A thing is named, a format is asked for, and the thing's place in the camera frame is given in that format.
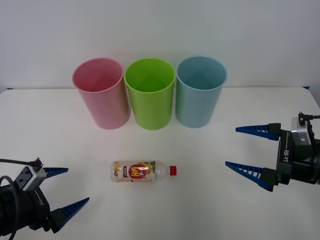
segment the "green cup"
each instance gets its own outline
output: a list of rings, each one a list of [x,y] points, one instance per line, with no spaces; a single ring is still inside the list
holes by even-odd
[[[157,130],[171,119],[176,72],[159,58],[132,63],[124,74],[135,121],[144,129]]]

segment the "bottle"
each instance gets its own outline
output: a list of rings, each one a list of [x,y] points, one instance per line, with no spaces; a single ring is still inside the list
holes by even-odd
[[[175,175],[176,166],[160,161],[114,161],[111,166],[111,179],[115,182],[156,182]]]

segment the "black cable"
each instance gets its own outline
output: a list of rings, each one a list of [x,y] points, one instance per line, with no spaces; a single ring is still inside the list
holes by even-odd
[[[0,158],[0,163],[27,165],[27,166],[34,167],[36,172],[38,172],[43,166],[39,158],[37,158],[35,161],[17,161],[17,160]]]
[[[18,196],[16,186],[10,177],[8,177],[8,176],[0,177],[0,186],[1,186],[1,182],[3,181],[3,179],[7,180],[8,183],[10,184],[10,191],[13,194],[14,203],[15,203],[15,219],[14,219],[14,224],[13,224],[13,228],[12,228],[12,233],[9,238],[9,240],[13,240],[16,235],[16,232],[18,230],[18,224],[19,224],[19,218],[20,218],[19,196]]]
[[[21,164],[21,165],[28,165],[28,166],[31,165],[31,163],[28,161],[16,161],[16,160],[2,159],[2,158],[0,158],[0,163]]]

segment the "white table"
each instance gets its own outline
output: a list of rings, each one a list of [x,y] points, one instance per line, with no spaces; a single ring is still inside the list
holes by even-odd
[[[57,234],[18,231],[17,240],[315,240],[320,186],[291,180],[268,192],[225,161],[275,168],[278,143],[235,127],[282,123],[299,111],[320,114],[302,87],[224,88],[209,125],[189,129],[172,115],[163,129],[130,120],[116,130],[95,125],[74,89],[0,94],[0,157],[66,167],[41,189],[51,210],[88,204]],[[312,122],[317,138],[320,120]],[[114,160],[161,160],[177,176],[157,183],[113,183]],[[0,163],[0,176],[22,166]]]

